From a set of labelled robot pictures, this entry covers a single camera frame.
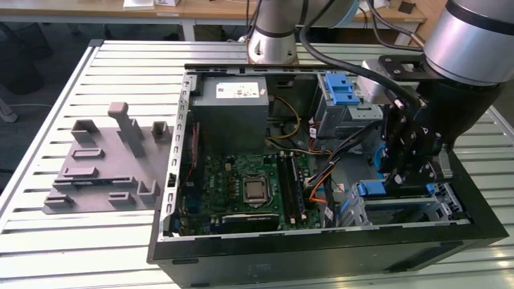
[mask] wooden table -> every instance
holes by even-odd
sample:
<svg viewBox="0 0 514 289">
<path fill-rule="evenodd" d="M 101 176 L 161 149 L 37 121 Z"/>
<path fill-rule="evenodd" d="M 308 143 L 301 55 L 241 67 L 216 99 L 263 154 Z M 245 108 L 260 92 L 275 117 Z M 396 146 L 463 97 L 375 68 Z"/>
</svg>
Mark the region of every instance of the wooden table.
<svg viewBox="0 0 514 289">
<path fill-rule="evenodd" d="M 426 21 L 415 8 L 411 14 L 398 11 L 400 0 L 392 0 L 392 9 L 378 11 L 387 21 L 415 31 Z M 251 11 L 255 0 L 251 0 Z M 156 5 L 153 10 L 124 11 L 123 0 L 0 0 L 0 21 L 63 23 L 179 24 L 185 41 L 195 41 L 195 25 L 244 25 L 245 0 L 181 0 L 176 7 Z M 346 28 L 362 28 L 364 16 L 358 14 Z M 407 44 L 398 37 L 396 44 Z"/>
</svg>

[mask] floor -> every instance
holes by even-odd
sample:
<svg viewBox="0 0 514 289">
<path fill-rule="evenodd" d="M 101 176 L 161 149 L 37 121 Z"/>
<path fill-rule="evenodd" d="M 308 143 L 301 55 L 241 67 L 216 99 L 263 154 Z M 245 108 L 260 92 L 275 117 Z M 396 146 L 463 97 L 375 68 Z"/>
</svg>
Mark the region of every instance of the floor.
<svg viewBox="0 0 514 289">
<path fill-rule="evenodd" d="M 73 35 L 65 24 L 40 25 L 47 37 L 53 55 L 36 62 L 37 70 L 44 78 L 45 85 L 34 93 L 28 95 L 13 95 L 0 85 L 0 97 L 8 104 L 49 104 L 52 105 L 60 95 L 60 91 L 73 72 L 81 54 L 84 53 L 89 39 L 104 39 L 104 29 L 99 24 L 80 24 L 80 33 Z M 179 31 L 175 25 L 109 25 L 115 39 L 125 40 L 161 40 Z M 215 40 L 219 38 L 219 31 L 209 28 L 200 28 L 196 33 L 199 40 Z M 237 29 L 225 29 L 228 38 L 236 39 Z M 508 84 L 508 91 L 514 92 L 514 82 Z M 510 100 L 510 92 L 506 92 L 496 101 L 496 108 L 514 124 L 514 101 Z M 0 121 L 0 169 L 14 169 L 26 151 L 30 141 L 42 124 L 49 107 L 25 106 L 13 107 L 18 114 L 14 123 Z M 0 173 L 0 192 L 9 180 L 9 174 Z"/>
</svg>

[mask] cable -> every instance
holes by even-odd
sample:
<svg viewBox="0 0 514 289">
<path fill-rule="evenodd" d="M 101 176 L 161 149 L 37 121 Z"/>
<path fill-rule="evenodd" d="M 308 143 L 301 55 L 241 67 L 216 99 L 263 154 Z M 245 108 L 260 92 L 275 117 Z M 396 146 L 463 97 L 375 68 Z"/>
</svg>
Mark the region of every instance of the cable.
<svg viewBox="0 0 514 289">
<path fill-rule="evenodd" d="M 364 25 L 362 27 L 362 29 L 367 29 L 368 28 L 368 16 L 366 15 L 366 11 L 359 7 L 359 10 L 362 12 L 362 15 L 364 16 Z"/>
<path fill-rule="evenodd" d="M 249 0 L 247 0 L 247 30 L 248 30 Z"/>
<path fill-rule="evenodd" d="M 248 23 L 248 27 L 247 27 L 247 32 L 245 34 L 241 36 L 245 39 L 249 38 L 251 34 L 253 33 L 253 30 L 255 30 L 255 25 L 257 23 L 257 17 L 259 17 L 259 11 L 260 11 L 260 4 L 261 4 L 261 0 L 257 0 L 256 2 L 256 7 L 255 7 L 255 12 L 253 14 L 251 15 L 251 20 L 249 20 L 249 23 Z"/>
<path fill-rule="evenodd" d="M 391 92 L 396 94 L 396 97 L 400 99 L 403 103 L 408 103 L 414 107 L 419 107 L 420 103 L 418 101 L 418 97 L 407 90 L 400 87 L 391 79 L 380 75 L 379 73 L 363 68 L 362 66 L 358 66 L 355 64 L 351 64 L 346 61 L 336 60 L 335 58 L 331 58 L 322 54 L 315 48 L 312 47 L 311 43 L 307 41 L 307 31 L 311 28 L 311 26 L 315 24 L 315 22 L 319 20 L 319 18 L 323 16 L 324 12 L 331 7 L 335 0 L 330 0 L 326 6 L 319 11 L 318 15 L 311 19 L 310 23 L 303 26 L 300 32 L 299 32 L 299 41 L 301 42 L 301 45 L 307 52 L 314 56 L 315 59 L 318 59 L 320 62 L 335 66 L 344 71 L 348 71 L 350 73 L 354 73 L 356 75 L 360 75 L 362 77 L 368 78 L 370 80 L 378 82 L 382 84 L 383 87 L 386 87 Z M 387 97 L 390 98 L 390 101 L 394 102 L 394 97 L 387 94 Z"/>
<path fill-rule="evenodd" d="M 350 143 L 355 141 L 362 141 L 362 138 L 367 136 L 364 134 L 368 130 L 374 129 L 375 126 L 380 124 L 380 120 L 375 120 L 374 122 L 368 123 L 362 129 L 359 129 L 351 136 L 348 136 L 339 144 L 338 148 L 334 150 L 332 154 L 328 157 L 327 161 L 332 161 L 334 158 L 343 152 L 343 150 L 347 148 Z"/>
<path fill-rule="evenodd" d="M 330 176 L 330 174 L 332 173 L 334 169 L 324 175 L 324 177 L 322 178 L 322 180 L 318 182 L 318 184 L 315 185 L 314 189 L 312 189 L 312 192 L 311 192 L 311 195 L 308 197 L 308 200 L 310 202 L 322 202 L 322 203 L 326 203 L 327 200 L 324 199 L 316 199 L 314 196 L 315 196 L 315 192 L 318 191 L 318 188 L 319 186 L 322 185 L 323 181 L 326 180 L 326 178 Z"/>
<path fill-rule="evenodd" d="M 10 104 L 10 107 L 53 107 L 49 104 Z"/>
<path fill-rule="evenodd" d="M 14 173 L 14 170 L 10 170 L 10 169 L 0 169 L 0 173 L 8 173 L 8 174 L 13 174 Z"/>
<path fill-rule="evenodd" d="M 378 26 L 376 26 L 375 15 L 371 15 L 371 20 L 372 20 L 372 32 L 375 34 L 375 38 L 383 46 L 386 46 L 387 48 L 392 48 L 392 49 L 407 50 L 407 51 L 414 51 L 414 52 L 423 52 L 423 49 L 419 47 L 406 46 L 406 45 L 395 45 L 395 44 L 386 43 L 382 40 L 380 36 L 378 35 Z"/>
<path fill-rule="evenodd" d="M 374 155 L 372 155 L 372 164 L 375 166 L 375 169 L 378 169 L 378 167 L 380 166 L 380 153 L 382 151 L 386 149 L 386 145 L 382 145 L 378 147 Z M 379 179 L 383 179 L 384 178 L 384 174 L 383 173 L 379 173 L 376 172 L 376 177 Z"/>
<path fill-rule="evenodd" d="M 273 140 L 271 139 L 267 139 L 267 141 L 280 150 L 283 151 L 292 151 L 292 152 L 300 152 L 303 154 L 308 154 L 308 155 L 319 155 L 319 153 L 315 153 L 315 152 L 308 152 L 308 151 L 304 151 L 303 149 L 288 149 L 285 148 L 284 146 L 279 145 L 277 142 L 275 142 Z"/>
<path fill-rule="evenodd" d="M 371 14 L 378 18 L 378 20 L 382 22 L 382 24 L 384 24 L 390 29 L 396 30 L 399 33 L 411 37 L 411 35 L 412 35 L 411 31 L 408 31 L 403 27 L 395 26 L 395 24 L 388 23 L 387 20 L 384 18 L 382 18 L 380 14 L 378 13 L 376 8 L 375 8 L 375 1 L 374 0 L 366 0 L 366 1 L 368 3 Z"/>
<path fill-rule="evenodd" d="M 295 127 L 295 130 L 289 134 L 279 135 L 279 136 L 269 136 L 269 137 L 267 137 L 268 140 L 281 140 L 284 138 L 293 137 L 296 135 L 297 131 L 299 131 L 299 125 L 300 125 L 300 123 L 299 123 L 299 115 L 297 115 L 297 112 L 295 111 L 295 108 L 287 103 L 287 101 L 283 98 L 279 98 L 277 96 L 275 96 L 275 99 L 281 101 L 283 104 L 285 104 L 285 106 L 289 108 L 289 110 L 295 114 L 295 117 L 296 117 L 296 127 Z"/>
<path fill-rule="evenodd" d="M 196 125 L 192 126 L 192 138 L 191 138 L 191 167 L 189 171 L 185 176 L 184 183 L 181 184 L 180 188 L 183 188 L 187 184 L 187 181 L 192 174 L 192 169 L 195 168 L 195 161 L 196 161 L 196 154 L 195 154 L 195 142 L 196 142 Z"/>
<path fill-rule="evenodd" d="M 281 132 L 281 134 L 287 134 L 284 125 L 280 125 L 280 132 Z M 297 146 L 297 144 L 295 143 L 295 141 L 292 140 L 292 138 L 287 138 L 285 140 L 289 142 L 289 144 L 292 145 L 292 148 L 293 148 L 293 149 L 301 149 L 301 148 Z"/>
<path fill-rule="evenodd" d="M 0 113 L 4 115 L 4 116 L 9 116 L 14 113 L 14 111 L 12 111 L 9 114 L 6 114 L 2 110 L 1 110 L 1 105 L 0 105 Z"/>
</svg>

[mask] black cable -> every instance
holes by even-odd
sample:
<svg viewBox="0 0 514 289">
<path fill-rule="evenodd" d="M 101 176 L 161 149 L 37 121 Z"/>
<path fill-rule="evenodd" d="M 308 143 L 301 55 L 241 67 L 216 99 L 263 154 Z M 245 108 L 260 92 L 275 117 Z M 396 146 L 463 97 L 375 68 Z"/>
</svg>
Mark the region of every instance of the black cable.
<svg viewBox="0 0 514 289">
<path fill-rule="evenodd" d="M 384 24 L 390 29 L 396 30 L 399 33 L 402 33 L 410 37 L 412 35 L 411 31 L 408 31 L 407 29 L 404 29 L 399 26 L 395 26 L 394 24 L 388 23 L 384 18 L 382 18 L 380 14 L 378 13 L 375 6 L 374 6 L 375 1 L 367 0 L 367 3 L 368 3 L 371 14 L 378 18 L 378 20 L 382 22 L 382 24 Z"/>
<path fill-rule="evenodd" d="M 0 169 L 0 173 L 8 173 L 8 174 L 13 174 L 14 173 L 14 170 L 9 170 L 9 169 Z"/>
<path fill-rule="evenodd" d="M 328 180 L 330 178 L 326 178 L 323 181 L 323 189 L 324 189 L 324 198 L 327 200 L 327 208 L 330 211 L 324 212 L 324 228 L 332 228 L 335 221 L 335 200 L 334 200 L 334 191 L 331 188 L 331 182 Z"/>
<path fill-rule="evenodd" d="M 364 16 L 364 25 L 362 27 L 362 29 L 367 29 L 368 28 L 368 16 L 366 15 L 366 11 L 359 7 L 359 10 Z"/>
<path fill-rule="evenodd" d="M 420 103 L 418 101 L 418 98 L 415 95 L 412 95 L 407 90 L 400 87 L 390 78 L 384 77 L 379 73 L 363 68 L 362 66 L 358 66 L 355 64 L 351 64 L 346 61 L 338 60 L 335 58 L 331 58 L 322 54 L 315 48 L 312 47 L 311 43 L 307 40 L 307 31 L 311 28 L 311 26 L 315 24 L 315 22 L 319 20 L 319 18 L 323 16 L 324 12 L 328 10 L 330 6 L 335 0 L 330 0 L 326 6 L 319 11 L 318 15 L 311 19 L 310 23 L 303 26 L 300 32 L 299 32 L 299 41 L 301 42 L 301 45 L 307 52 L 314 56 L 315 59 L 318 59 L 320 62 L 335 66 L 340 68 L 344 71 L 348 71 L 350 73 L 354 73 L 356 75 L 360 75 L 362 77 L 368 78 L 370 80 L 378 82 L 382 84 L 383 87 L 386 87 L 399 98 L 399 100 L 404 104 L 410 104 L 414 108 L 418 108 L 420 106 Z M 390 98 L 390 101 L 394 102 L 394 96 L 390 96 L 387 94 L 387 97 Z"/>
<path fill-rule="evenodd" d="M 415 51 L 415 52 L 423 52 L 423 49 L 420 47 L 414 47 L 414 46 L 406 46 L 406 45 L 395 45 L 395 44 L 390 44 L 390 43 L 386 43 L 382 39 L 380 39 L 380 36 L 378 35 L 378 26 L 376 26 L 376 19 L 375 19 L 375 15 L 371 15 L 371 20 L 372 20 L 372 32 L 375 34 L 375 38 L 378 40 L 378 42 L 388 47 L 388 48 L 392 48 L 392 49 L 399 49 L 399 50 L 407 50 L 407 51 Z"/>
<path fill-rule="evenodd" d="M 382 123 L 380 120 L 375 120 L 374 122 L 368 123 L 362 129 L 359 129 L 351 136 L 348 136 L 339 144 L 336 149 L 334 149 L 334 152 L 331 153 L 327 162 L 331 162 L 335 157 L 340 155 L 342 152 L 344 152 L 346 149 L 350 150 L 348 145 L 354 144 L 354 142 L 360 142 L 364 140 L 364 137 L 367 136 L 367 131 L 375 128 Z"/>
<path fill-rule="evenodd" d="M 247 33 L 245 33 L 245 36 L 249 37 L 251 34 L 253 33 L 255 31 L 255 25 L 257 24 L 257 17 L 259 17 L 259 11 L 260 11 L 260 4 L 261 4 L 261 0 L 259 0 L 256 2 L 256 7 L 255 7 L 255 12 L 253 14 L 251 15 L 251 20 L 249 20 L 249 27 L 247 27 Z"/>
<path fill-rule="evenodd" d="M 249 0 L 247 0 L 247 30 L 248 30 Z"/>
<path fill-rule="evenodd" d="M 285 128 L 284 128 L 283 125 L 280 125 L 280 133 L 281 133 L 281 135 L 287 135 L 287 134 L 288 134 L 288 133 L 285 132 Z M 291 139 L 291 137 L 285 138 L 285 140 L 291 143 L 291 145 L 292 145 L 292 147 L 293 147 L 295 149 L 301 149 L 301 148 L 297 146 L 297 144 L 295 143 L 295 141 Z"/>
<path fill-rule="evenodd" d="M 9 116 L 14 113 L 14 111 L 12 111 L 9 114 L 6 114 L 2 110 L 1 110 L 1 105 L 0 105 L 0 113 L 4 115 L 4 116 Z"/>
</svg>

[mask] aluminum extrusion table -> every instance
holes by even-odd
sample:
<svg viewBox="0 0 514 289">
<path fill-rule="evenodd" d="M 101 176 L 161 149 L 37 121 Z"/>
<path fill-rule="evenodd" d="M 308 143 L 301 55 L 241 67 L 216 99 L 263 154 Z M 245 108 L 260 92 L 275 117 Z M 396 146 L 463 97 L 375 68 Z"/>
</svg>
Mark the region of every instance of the aluminum extrusion table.
<svg viewBox="0 0 514 289">
<path fill-rule="evenodd" d="M 360 63 L 398 53 L 380 46 L 319 45 Z M 153 211 L 44 215 L 42 200 L 64 162 L 77 119 L 113 126 L 113 101 L 140 126 L 175 122 L 184 63 L 244 63 L 244 46 L 217 42 L 105 41 L 85 50 L 0 197 L 1 288 L 177 288 L 145 263 Z M 318 63 L 299 47 L 300 63 Z M 456 153 L 514 236 L 512 129 L 494 109 L 456 141 Z M 459 253 L 419 272 L 245 285 L 241 288 L 512 288 L 514 237 Z"/>
</svg>

